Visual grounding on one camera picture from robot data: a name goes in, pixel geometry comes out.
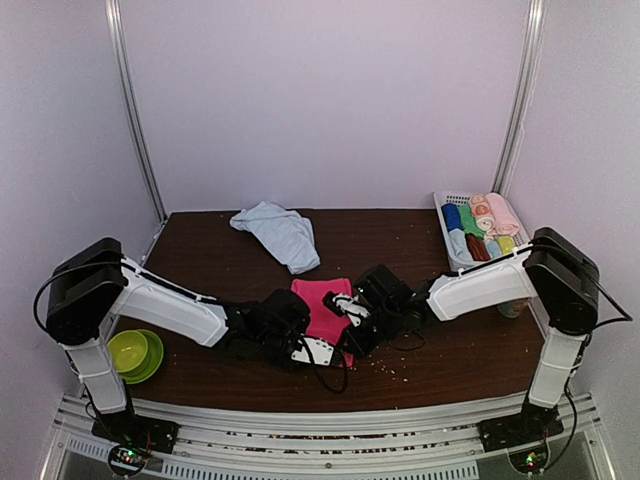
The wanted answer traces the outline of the magenta pink towel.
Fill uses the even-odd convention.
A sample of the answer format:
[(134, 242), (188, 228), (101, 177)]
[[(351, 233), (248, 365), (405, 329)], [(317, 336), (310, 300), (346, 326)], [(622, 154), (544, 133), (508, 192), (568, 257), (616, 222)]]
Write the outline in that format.
[(307, 281), (295, 279), (291, 290), (297, 294), (310, 309), (310, 323), (305, 335), (320, 339), (337, 347), (343, 330), (351, 324), (347, 316), (338, 316), (327, 308), (323, 299), (327, 293), (352, 294), (348, 279), (338, 278), (327, 281)]

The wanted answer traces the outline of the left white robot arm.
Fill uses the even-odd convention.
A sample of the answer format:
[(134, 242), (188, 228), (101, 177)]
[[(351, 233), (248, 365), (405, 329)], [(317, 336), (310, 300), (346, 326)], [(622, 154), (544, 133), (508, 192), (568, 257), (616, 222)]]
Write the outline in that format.
[(60, 264), (34, 296), (36, 324), (70, 357), (106, 429), (123, 444), (137, 442), (144, 424), (130, 410), (124, 380), (101, 334), (111, 316), (130, 317), (179, 334), (203, 347), (238, 333), (257, 344), (273, 341), (290, 358), (314, 362), (306, 341), (306, 304), (279, 289), (262, 302), (230, 302), (164, 279), (122, 253), (105, 237)]

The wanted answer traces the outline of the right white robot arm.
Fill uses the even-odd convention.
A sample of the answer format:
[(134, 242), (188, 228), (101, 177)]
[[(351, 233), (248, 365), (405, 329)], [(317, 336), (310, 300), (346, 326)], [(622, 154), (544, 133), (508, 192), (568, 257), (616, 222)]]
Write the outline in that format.
[(596, 264), (550, 227), (538, 229), (527, 244), (507, 255), (446, 272), (416, 289), (377, 265), (354, 285), (355, 304), (364, 311), (341, 341), (353, 356), (363, 358), (401, 332), (488, 307), (530, 302), (547, 323), (545, 341), (528, 389), (531, 405), (512, 423), (517, 438), (530, 442), (550, 426), (549, 409), (558, 404), (597, 324), (598, 279)]

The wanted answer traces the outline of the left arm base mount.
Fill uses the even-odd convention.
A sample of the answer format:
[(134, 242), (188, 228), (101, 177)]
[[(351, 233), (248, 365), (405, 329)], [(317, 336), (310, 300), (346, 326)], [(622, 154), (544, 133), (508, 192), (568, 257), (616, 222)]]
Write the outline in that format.
[(141, 416), (132, 411), (95, 414), (91, 433), (144, 452), (173, 452), (179, 425), (173, 421)]

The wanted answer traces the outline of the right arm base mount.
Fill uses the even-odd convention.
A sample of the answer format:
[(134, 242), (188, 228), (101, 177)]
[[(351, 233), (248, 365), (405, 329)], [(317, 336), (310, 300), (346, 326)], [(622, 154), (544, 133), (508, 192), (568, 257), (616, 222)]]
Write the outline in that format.
[(564, 425), (556, 407), (523, 405), (519, 413), (481, 421), (478, 432), (484, 451), (492, 452), (543, 442), (563, 433)]

